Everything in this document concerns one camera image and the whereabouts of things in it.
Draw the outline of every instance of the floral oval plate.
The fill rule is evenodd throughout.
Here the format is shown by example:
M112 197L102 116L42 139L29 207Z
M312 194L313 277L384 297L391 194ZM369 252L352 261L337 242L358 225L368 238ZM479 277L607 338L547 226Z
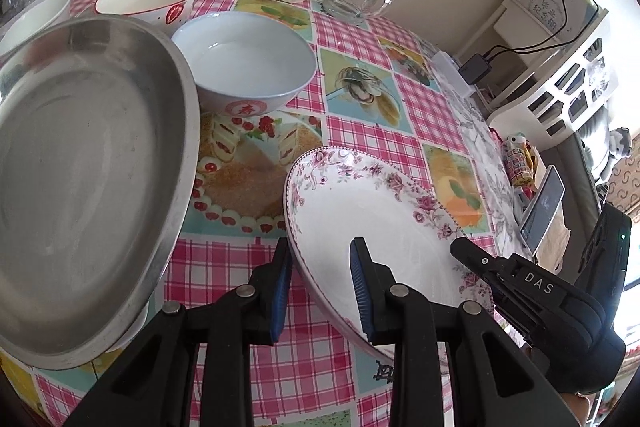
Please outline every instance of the floral oval plate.
M293 164L284 193L287 234L306 287L333 325L373 356L360 326L349 247L364 237L373 261L429 300L458 306L472 299L493 311L491 291L450 254L465 235L433 194L366 153L313 149Z

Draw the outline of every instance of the brown patterned fabric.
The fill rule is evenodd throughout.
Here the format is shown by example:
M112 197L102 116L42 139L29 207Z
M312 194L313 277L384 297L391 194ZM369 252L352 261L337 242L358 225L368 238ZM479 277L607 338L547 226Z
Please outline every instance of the brown patterned fabric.
M622 158L609 179L607 201L640 223L640 139L634 138L631 158Z

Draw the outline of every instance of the table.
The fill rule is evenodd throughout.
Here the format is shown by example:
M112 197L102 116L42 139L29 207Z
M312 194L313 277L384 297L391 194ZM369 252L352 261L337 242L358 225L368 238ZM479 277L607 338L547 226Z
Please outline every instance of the table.
M73 0L72 14L95 1ZM476 244L492 255L524 255L500 152L479 111L461 100L423 56L429 48L421 38L385 18L359 27L334 20L322 13L318 0L294 6L273 0L196 0L193 16L232 9L292 27L316 53L318 72L281 112L238 114L230 124L202 115L190 208L168 269L150 298L149 318L166 299L187 307L215 301L270 259L277 238L286 235L282 188L277 187L284 186L287 166L297 156L322 144L349 146L386 160L432 188L445 206L451 203L447 208ZM346 96L327 98L337 71L350 66L380 78L399 112L371 112ZM232 127L229 134L221 131L225 122ZM453 205L440 183L451 175L479 198L479 208ZM465 285L475 282L472 274L465 279ZM119 352L68 371L26 367L2 352L0 364L22 399L59 426ZM256 425L387 425L392 368L348 343L312 302L295 271L278 344L254 346L251 354ZM201 349L192 426L198 424L203 364ZM449 410L447 376L443 388Z

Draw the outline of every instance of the glass handle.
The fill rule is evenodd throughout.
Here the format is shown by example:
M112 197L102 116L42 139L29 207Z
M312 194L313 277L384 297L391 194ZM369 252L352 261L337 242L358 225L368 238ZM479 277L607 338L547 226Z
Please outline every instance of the glass handle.
M374 10L374 11L365 10L362 12L362 14L366 18L379 17L380 14L391 4L392 1L393 0L384 0L384 2L382 3L382 6L380 6L380 8L378 8L377 10Z

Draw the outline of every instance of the gray stuffed toy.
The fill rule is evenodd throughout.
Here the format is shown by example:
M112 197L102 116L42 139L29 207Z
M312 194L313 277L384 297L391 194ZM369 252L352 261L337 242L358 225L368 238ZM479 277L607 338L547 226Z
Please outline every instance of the gray stuffed toy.
M619 127L609 133L609 159L600 173L600 183L609 181L613 167L622 158L629 158L631 151L631 135L626 127Z

